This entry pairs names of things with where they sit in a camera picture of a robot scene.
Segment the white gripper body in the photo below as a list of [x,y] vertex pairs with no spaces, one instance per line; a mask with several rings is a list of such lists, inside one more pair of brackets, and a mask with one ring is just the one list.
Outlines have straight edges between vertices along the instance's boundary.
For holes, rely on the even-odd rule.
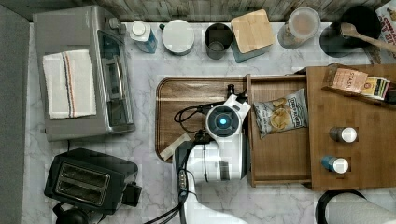
[[248,103],[247,91],[236,94],[234,91],[234,84],[229,84],[227,86],[227,100],[224,104],[230,108],[233,108],[237,112],[240,119],[244,119],[251,108],[250,104]]

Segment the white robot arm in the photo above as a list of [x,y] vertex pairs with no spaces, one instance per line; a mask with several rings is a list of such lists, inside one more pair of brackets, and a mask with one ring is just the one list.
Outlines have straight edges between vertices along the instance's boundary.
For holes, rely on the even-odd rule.
[[233,84],[228,86],[226,101],[197,107],[205,115],[205,127],[192,140],[183,141],[173,156],[181,224],[247,224],[201,204],[196,186],[246,175],[248,140],[243,124],[249,110],[248,95],[235,93]]

